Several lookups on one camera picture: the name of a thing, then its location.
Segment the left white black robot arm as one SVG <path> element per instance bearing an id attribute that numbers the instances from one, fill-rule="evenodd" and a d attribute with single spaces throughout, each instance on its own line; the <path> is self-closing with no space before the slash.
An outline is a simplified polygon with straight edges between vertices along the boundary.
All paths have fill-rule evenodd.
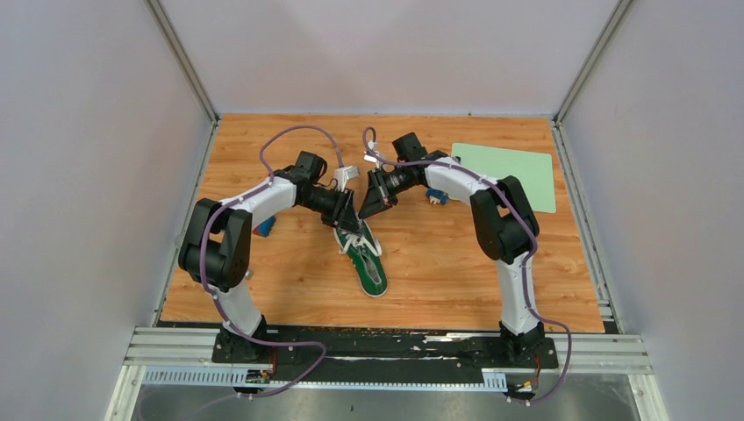
<path id="1" fill-rule="evenodd" d="M 178 266 L 202 285 L 223 318 L 217 344 L 236 360 L 257 362 L 273 347 L 266 320 L 250 295 L 246 275 L 254 228 L 275 214 L 302 206 L 321 222 L 361 235 L 354 193 L 319 184 L 327 169 L 320 156 L 301 152 L 294 164 L 273 171 L 258 186 L 232 198 L 196 202 L 178 257 Z"/>

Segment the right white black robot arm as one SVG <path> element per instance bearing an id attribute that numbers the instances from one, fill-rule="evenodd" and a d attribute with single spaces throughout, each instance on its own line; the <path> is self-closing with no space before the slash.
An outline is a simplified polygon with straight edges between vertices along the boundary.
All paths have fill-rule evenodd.
<path id="1" fill-rule="evenodd" d="M 367 194 L 359 210 L 370 218 L 393 208 L 398 194 L 425 186 L 465 203 L 471 210 L 476 240 L 494 262 L 502 297 L 499 322 L 501 354 L 513 366 L 536 360 L 546 338 L 544 324 L 533 307 L 533 256 L 540 232 L 520 181 L 478 175 L 440 150 L 428 152 L 415 133 L 393 143 L 395 161 L 376 151 L 376 130 L 362 132 L 365 158 L 376 164 L 368 172 Z"/>

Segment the white shoelace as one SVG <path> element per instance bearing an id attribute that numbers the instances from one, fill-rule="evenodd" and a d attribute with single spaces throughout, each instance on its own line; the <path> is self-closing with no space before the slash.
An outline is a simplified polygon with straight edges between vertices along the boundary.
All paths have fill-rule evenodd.
<path id="1" fill-rule="evenodd" d="M 375 257 L 383 254 L 380 242 L 372 234 L 358 236 L 343 230 L 335 230 L 334 238 L 340 248 L 339 254 L 347 254 L 351 248 L 359 247 L 368 250 Z"/>

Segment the green canvas sneaker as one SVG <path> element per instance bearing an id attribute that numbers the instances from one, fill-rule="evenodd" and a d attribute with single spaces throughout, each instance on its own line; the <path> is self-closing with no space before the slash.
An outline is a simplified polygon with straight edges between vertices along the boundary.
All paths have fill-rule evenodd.
<path id="1" fill-rule="evenodd" d="M 361 222 L 363 225 L 363 234 L 372 234 L 375 237 L 368 223 L 364 220 Z M 354 271 L 357 274 L 361 289 L 365 295 L 379 297 L 386 293 L 388 289 L 388 277 L 383 268 L 382 255 L 375 257 L 368 250 L 361 247 L 351 248 L 347 254 L 342 255 L 346 255 L 353 264 Z"/>

